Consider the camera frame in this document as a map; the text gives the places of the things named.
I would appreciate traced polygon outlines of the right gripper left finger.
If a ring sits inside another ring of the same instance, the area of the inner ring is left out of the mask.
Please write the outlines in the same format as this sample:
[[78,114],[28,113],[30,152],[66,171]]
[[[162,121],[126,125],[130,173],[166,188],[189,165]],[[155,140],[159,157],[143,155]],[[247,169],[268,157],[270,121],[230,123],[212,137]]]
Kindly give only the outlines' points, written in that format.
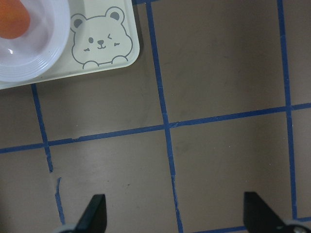
[[93,195],[76,224],[65,224],[53,233],[104,233],[107,229],[105,194]]

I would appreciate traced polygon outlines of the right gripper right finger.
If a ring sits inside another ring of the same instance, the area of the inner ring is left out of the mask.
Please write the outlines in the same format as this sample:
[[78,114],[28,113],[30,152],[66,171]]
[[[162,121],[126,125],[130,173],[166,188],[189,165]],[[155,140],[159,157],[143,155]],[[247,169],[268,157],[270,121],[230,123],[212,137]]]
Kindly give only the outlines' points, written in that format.
[[244,192],[243,224],[249,233],[309,233],[299,222],[283,221],[256,192]]

